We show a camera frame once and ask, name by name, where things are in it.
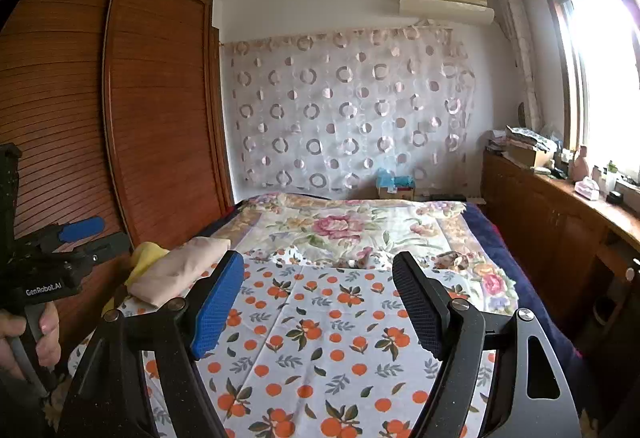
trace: wooden cabinet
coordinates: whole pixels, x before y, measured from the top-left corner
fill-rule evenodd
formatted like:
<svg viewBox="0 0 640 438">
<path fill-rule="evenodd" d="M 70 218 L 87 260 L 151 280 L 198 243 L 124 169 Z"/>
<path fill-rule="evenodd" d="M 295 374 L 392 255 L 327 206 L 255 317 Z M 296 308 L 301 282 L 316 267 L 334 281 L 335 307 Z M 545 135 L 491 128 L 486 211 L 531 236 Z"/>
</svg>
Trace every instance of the wooden cabinet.
<svg viewBox="0 0 640 438">
<path fill-rule="evenodd" d="M 607 227 L 574 194 L 546 180 L 502 157 L 484 156 L 486 214 L 549 314 L 571 334 L 602 287 L 595 256 Z"/>
<path fill-rule="evenodd" d="M 210 122 L 210 22 L 210 0 L 111 0 L 104 118 L 134 244 L 172 249 L 226 209 Z"/>
</svg>

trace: screw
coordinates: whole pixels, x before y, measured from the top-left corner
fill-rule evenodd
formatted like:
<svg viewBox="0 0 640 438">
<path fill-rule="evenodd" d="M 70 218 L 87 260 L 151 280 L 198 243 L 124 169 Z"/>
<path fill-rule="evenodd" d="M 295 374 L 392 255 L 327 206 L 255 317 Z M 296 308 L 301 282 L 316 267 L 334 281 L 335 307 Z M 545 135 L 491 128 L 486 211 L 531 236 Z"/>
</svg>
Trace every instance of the screw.
<svg viewBox="0 0 640 438">
<path fill-rule="evenodd" d="M 166 307 L 172 312 L 177 312 L 178 310 L 182 310 L 185 304 L 186 304 L 186 301 L 184 300 L 184 298 L 174 297 L 173 299 L 170 299 L 169 301 L 167 301 Z"/>
<path fill-rule="evenodd" d="M 456 298 L 451 301 L 451 306 L 458 310 L 459 312 L 463 312 L 469 310 L 469 303 L 467 303 L 464 299 Z"/>
<path fill-rule="evenodd" d="M 106 314 L 102 316 L 102 319 L 108 323 L 112 323 L 116 321 L 120 317 L 119 310 L 109 310 Z"/>
<path fill-rule="evenodd" d="M 533 315 L 533 312 L 529 310 L 529 308 L 520 308 L 518 310 L 518 317 L 523 321 L 529 322 L 535 318 L 535 315 Z"/>
</svg>

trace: sheer polka dot curtain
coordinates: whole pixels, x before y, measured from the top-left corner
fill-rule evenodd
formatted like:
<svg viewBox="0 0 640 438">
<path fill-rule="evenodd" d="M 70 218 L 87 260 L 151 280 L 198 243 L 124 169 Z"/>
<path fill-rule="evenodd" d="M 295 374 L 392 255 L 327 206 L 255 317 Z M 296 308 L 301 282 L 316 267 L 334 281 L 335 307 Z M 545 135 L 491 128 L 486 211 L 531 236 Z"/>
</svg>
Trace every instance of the sheer polka dot curtain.
<svg viewBox="0 0 640 438">
<path fill-rule="evenodd" d="M 462 191 L 475 76 L 455 31 L 360 29 L 223 48 L 235 169 L 253 187 L 349 197 L 380 168 Z"/>
</svg>

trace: orange print sheet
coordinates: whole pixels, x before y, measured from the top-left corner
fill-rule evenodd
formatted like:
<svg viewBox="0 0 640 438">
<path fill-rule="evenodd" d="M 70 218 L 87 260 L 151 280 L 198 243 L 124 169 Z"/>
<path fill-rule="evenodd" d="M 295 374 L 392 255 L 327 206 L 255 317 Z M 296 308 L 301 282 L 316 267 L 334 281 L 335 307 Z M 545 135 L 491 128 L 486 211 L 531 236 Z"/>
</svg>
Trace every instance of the orange print sheet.
<svg viewBox="0 0 640 438">
<path fill-rule="evenodd" d="M 309 266 L 295 249 L 282 256 L 245 256 L 225 330 L 197 363 L 228 436 L 408 438 L 440 362 L 418 343 L 391 272 Z M 129 297 L 120 309 L 154 308 Z M 463 436 L 479 433 L 494 358 L 482 356 Z M 143 360 L 156 426 L 173 437 L 153 353 Z"/>
</svg>

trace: hand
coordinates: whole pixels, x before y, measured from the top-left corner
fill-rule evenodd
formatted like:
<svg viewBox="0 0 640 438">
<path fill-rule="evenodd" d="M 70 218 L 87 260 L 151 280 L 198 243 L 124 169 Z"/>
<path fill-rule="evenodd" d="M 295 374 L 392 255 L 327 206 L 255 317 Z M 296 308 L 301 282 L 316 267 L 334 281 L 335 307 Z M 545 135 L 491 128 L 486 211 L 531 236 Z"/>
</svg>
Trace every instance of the hand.
<svg viewBox="0 0 640 438">
<path fill-rule="evenodd" d="M 47 303 L 40 317 L 40 329 L 44 334 L 36 344 L 38 362 L 42 367 L 55 366 L 60 360 L 60 324 L 56 305 Z M 15 378 L 24 379 L 9 343 L 5 337 L 18 337 L 24 333 L 27 321 L 24 317 L 0 310 L 0 369 Z"/>
</svg>

